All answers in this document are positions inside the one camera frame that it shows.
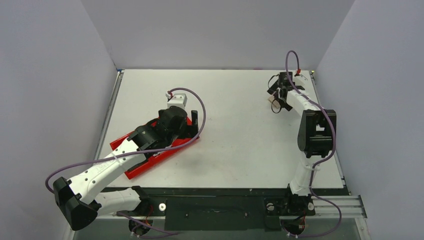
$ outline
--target white table surface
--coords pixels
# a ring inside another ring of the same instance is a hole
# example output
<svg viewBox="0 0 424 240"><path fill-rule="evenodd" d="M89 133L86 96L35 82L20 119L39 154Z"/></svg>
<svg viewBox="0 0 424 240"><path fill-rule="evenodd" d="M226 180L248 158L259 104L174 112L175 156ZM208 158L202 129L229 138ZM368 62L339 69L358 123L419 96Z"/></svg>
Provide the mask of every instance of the white table surface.
<svg viewBox="0 0 424 240"><path fill-rule="evenodd" d="M176 87L195 91L206 107L200 139L132 180L122 174L110 186L180 188L286 188L302 152L297 146L301 117L292 110L271 112L267 82L277 70L126 69L100 153L109 143L156 118L167 107L165 92ZM308 71L305 89L316 101ZM203 113L187 94L186 111ZM314 188L342 188L334 157L321 164Z"/></svg>

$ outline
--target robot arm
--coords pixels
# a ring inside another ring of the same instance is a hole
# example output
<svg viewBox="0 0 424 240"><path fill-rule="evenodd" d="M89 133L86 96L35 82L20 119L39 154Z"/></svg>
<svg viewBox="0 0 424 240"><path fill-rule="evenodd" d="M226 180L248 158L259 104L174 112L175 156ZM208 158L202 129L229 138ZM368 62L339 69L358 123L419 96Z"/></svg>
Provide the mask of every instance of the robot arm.
<svg viewBox="0 0 424 240"><path fill-rule="evenodd" d="M301 84L302 81L295 76L293 83ZM311 157L321 156L324 158L331 151L333 138L330 125L321 110L304 97L309 97L309 94L303 86L296 86L299 89L299 92L297 92L290 84L285 72L279 73L278 81L274 85L276 85L274 97L277 98L281 107L288 111L294 109L301 116L297 146L303 153L289 187L293 195L310 196L311 172L320 170L319 166L316 166L315 169L312 168L317 160ZM330 109L325 111L335 129L336 112Z"/></svg>
<svg viewBox="0 0 424 240"><path fill-rule="evenodd" d="M98 215L137 208L141 203L140 187L101 191L128 169L147 162L154 153L116 156L170 146L188 128L186 102L185 94L175 94L168 99L168 108L159 111L159 118L137 127L107 156L114 157L113 160L95 164L70 179L60 177L54 181L56 204L74 231L86 227Z"/></svg>

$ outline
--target red plastic base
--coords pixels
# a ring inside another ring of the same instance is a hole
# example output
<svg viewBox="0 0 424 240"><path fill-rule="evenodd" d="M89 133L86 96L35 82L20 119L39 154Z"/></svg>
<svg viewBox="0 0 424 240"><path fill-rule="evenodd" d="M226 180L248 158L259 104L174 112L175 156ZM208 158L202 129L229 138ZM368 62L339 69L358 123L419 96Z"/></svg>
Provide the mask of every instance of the red plastic base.
<svg viewBox="0 0 424 240"><path fill-rule="evenodd" d="M192 121L187 117L187 124L191 125ZM110 143L110 147L112 148L112 150L115 150L119 145L121 145L121 143L128 138L128 136L131 134L132 132L116 139L115 141ZM191 138L185 138L185 139L176 139L173 143L172 143L172 147L175 146L179 146L181 144L185 144L188 141L190 141ZM154 166L160 164L161 162L165 161L168 157L172 156L173 154L175 154L176 152L184 149L185 147L182 148L178 148L175 150L169 150L169 151L164 151L156 156L151 156L149 157L147 160L148 162L146 162L145 164L137 167L136 169L132 170L132 171L126 171L125 175L128 179L133 179L138 175L141 175L142 173L146 172L147 170L153 168Z"/></svg>

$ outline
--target cable connector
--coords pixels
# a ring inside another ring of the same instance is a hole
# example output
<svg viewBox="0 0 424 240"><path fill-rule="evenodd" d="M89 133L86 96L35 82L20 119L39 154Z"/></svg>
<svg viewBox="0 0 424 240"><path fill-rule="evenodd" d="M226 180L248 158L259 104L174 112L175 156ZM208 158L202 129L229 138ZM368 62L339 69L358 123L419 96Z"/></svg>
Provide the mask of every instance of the cable connector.
<svg viewBox="0 0 424 240"><path fill-rule="evenodd" d="M167 91L166 93L165 93L165 96L166 96L166 98L168 99L168 100L170 100L174 95L172 94L172 92L170 92L170 91Z"/></svg>

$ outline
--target gray wall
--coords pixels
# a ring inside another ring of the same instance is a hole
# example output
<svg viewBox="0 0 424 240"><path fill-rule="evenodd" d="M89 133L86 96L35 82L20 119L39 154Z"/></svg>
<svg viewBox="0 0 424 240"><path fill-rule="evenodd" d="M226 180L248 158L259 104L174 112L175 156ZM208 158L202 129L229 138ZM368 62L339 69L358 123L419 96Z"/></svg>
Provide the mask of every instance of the gray wall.
<svg viewBox="0 0 424 240"><path fill-rule="evenodd" d="M62 239L44 179L93 157L116 69L79 0L1 1L0 36L0 239Z"/></svg>
<svg viewBox="0 0 424 240"><path fill-rule="evenodd" d="M118 68L315 69L354 0L81 0Z"/></svg>
<svg viewBox="0 0 424 240"><path fill-rule="evenodd" d="M424 239L423 11L422 0L356 0L316 71L374 240Z"/></svg>

